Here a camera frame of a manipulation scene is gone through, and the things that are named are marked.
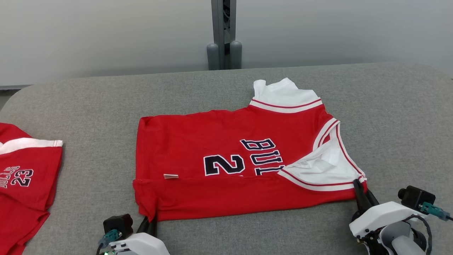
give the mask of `red jersey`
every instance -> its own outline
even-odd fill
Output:
[[[49,213],[63,142],[0,123],[0,255],[20,255]]]
[[[313,90],[254,82],[249,106],[141,118],[135,197],[151,220],[228,216],[354,199],[365,174]]]

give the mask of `red and white jersey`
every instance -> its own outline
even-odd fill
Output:
[[[249,106],[141,118],[135,197],[151,220],[228,216],[354,199],[366,180],[339,121],[288,78],[254,82]]]
[[[0,255],[20,255],[49,213],[63,142],[0,123]]]

